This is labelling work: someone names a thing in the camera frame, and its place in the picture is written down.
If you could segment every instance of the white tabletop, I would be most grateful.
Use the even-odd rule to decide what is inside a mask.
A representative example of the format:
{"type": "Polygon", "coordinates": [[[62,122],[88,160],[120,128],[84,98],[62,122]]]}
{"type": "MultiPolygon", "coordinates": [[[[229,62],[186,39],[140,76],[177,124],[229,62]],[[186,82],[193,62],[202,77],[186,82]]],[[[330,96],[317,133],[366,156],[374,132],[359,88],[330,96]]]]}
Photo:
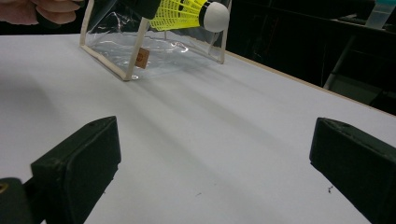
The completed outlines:
{"type": "Polygon", "coordinates": [[[122,162],[86,223],[369,223],[308,158],[317,117],[396,146],[396,118],[227,55],[122,82],[78,35],[0,36],[0,177],[118,118],[122,162]]]}

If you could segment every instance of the yellow shuttlecock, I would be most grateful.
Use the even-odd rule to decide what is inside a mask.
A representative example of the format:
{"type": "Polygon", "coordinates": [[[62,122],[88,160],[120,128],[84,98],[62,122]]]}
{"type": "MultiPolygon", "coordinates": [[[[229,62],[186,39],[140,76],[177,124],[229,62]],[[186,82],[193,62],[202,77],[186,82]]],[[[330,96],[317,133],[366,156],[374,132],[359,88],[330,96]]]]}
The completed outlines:
{"type": "Polygon", "coordinates": [[[158,31],[202,26],[210,32],[227,28],[230,12],[217,2],[206,0],[162,0],[150,26],[158,31]]]}

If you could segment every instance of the dark background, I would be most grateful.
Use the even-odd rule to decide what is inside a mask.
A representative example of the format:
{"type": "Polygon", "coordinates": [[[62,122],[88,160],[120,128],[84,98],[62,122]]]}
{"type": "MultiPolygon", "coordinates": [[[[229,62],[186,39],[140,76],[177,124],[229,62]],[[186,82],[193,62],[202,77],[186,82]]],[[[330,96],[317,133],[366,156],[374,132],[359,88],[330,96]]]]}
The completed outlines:
{"type": "MultiPolygon", "coordinates": [[[[337,18],[366,20],[373,0],[233,0],[227,50],[322,87],[350,37],[356,39],[337,75],[381,89],[372,106],[396,114],[396,33],[337,18]]],[[[0,22],[0,35],[78,34],[85,8],[60,29],[0,22]]],[[[388,24],[396,24],[393,12],[388,24]]]]}

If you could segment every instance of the transparent container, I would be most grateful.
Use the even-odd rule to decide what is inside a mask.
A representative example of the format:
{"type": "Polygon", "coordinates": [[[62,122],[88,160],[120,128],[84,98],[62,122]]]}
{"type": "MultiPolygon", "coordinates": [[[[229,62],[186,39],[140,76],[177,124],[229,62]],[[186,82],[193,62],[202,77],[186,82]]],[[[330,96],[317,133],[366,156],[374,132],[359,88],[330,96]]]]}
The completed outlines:
{"type": "MultiPolygon", "coordinates": [[[[214,1],[231,10],[232,0],[214,1]]],[[[203,27],[160,32],[149,21],[128,0],[90,0],[80,45],[124,81],[224,63],[227,29],[218,33],[203,27]],[[136,65],[141,49],[149,52],[143,68],[136,65]]]]}

